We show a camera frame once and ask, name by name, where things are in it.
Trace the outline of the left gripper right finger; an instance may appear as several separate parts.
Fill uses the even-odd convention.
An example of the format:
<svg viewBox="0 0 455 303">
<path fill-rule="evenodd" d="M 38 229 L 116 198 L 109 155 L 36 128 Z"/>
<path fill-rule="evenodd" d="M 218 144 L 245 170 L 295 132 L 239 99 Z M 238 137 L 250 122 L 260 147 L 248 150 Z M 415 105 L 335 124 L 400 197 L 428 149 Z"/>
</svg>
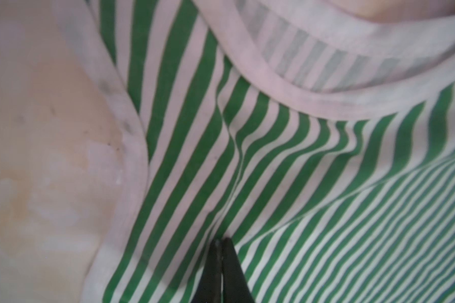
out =
<svg viewBox="0 0 455 303">
<path fill-rule="evenodd" d="M 232 239 L 222 241 L 223 302 L 254 303 Z"/>
</svg>

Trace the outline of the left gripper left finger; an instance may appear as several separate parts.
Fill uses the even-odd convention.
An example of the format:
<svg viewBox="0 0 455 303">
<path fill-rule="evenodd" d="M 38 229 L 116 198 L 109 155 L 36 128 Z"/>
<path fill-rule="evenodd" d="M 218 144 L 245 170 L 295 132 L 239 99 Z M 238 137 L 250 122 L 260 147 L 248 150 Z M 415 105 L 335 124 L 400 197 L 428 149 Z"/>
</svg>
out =
<svg viewBox="0 0 455 303">
<path fill-rule="evenodd" d="M 208 255 L 192 303 L 220 303 L 222 284 L 222 242 L 215 239 Z"/>
</svg>

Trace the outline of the green white striped garment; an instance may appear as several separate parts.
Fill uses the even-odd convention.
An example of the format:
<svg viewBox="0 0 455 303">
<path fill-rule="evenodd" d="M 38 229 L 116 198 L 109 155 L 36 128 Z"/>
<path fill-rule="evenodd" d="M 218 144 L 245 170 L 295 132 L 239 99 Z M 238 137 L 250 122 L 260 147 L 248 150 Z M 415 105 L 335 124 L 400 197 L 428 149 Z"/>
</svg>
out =
<svg viewBox="0 0 455 303">
<path fill-rule="evenodd" d="M 455 302 L 455 1 L 66 1 L 124 188 L 82 302 Z"/>
</svg>

